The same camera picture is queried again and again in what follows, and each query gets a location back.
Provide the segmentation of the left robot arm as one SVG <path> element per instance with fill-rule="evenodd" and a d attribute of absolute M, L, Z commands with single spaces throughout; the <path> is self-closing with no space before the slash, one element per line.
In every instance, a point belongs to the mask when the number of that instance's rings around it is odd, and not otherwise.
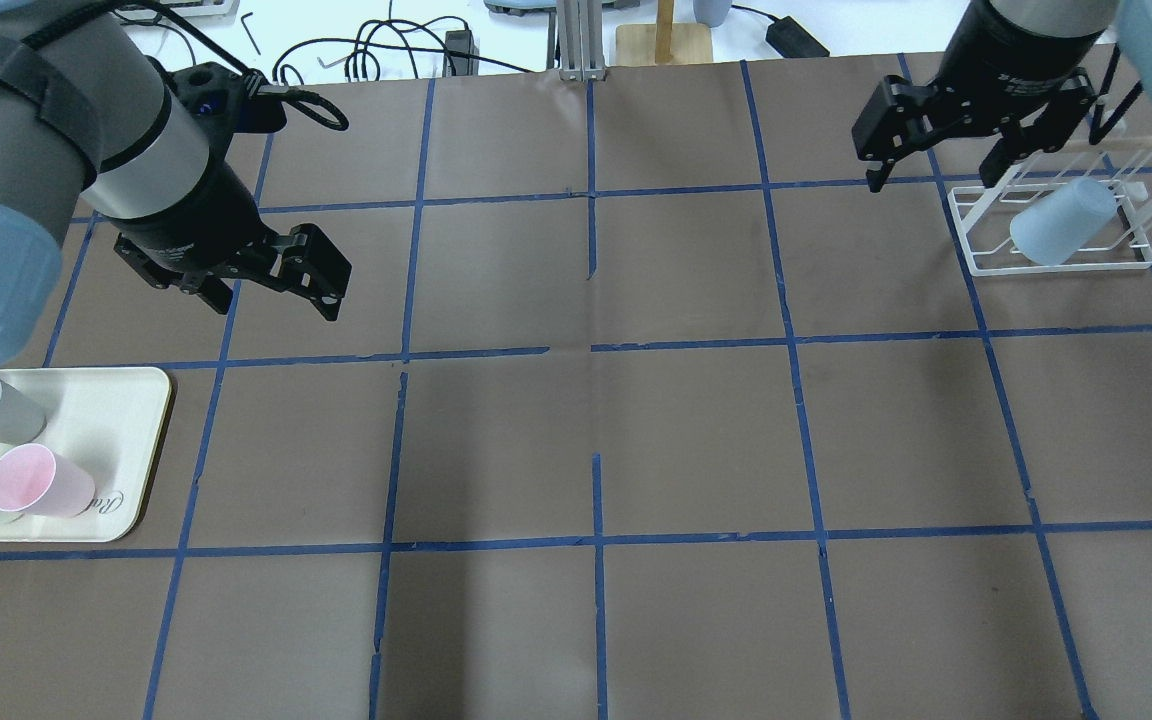
<path fill-rule="evenodd" d="M 166 70 L 119 26 L 114 1 L 0 1 L 0 365 L 26 347 L 61 273 L 79 202 L 156 290 L 227 314 L 230 281 L 306 300 L 338 319 L 351 264 L 316 225 L 262 222 L 227 161 L 236 135 L 273 135 L 297 109 L 343 131 L 323 96 L 273 85 L 218 47 Z"/>

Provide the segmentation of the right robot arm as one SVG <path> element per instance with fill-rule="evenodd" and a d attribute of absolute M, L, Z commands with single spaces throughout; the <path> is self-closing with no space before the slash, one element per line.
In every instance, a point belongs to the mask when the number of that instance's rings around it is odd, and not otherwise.
<path fill-rule="evenodd" d="M 979 177 L 1058 152 L 1084 120 L 1105 141 L 1152 103 L 1152 1 L 972 1 L 924 85 L 886 76 L 851 129 L 879 192 L 895 165 L 948 138 L 995 138 Z"/>

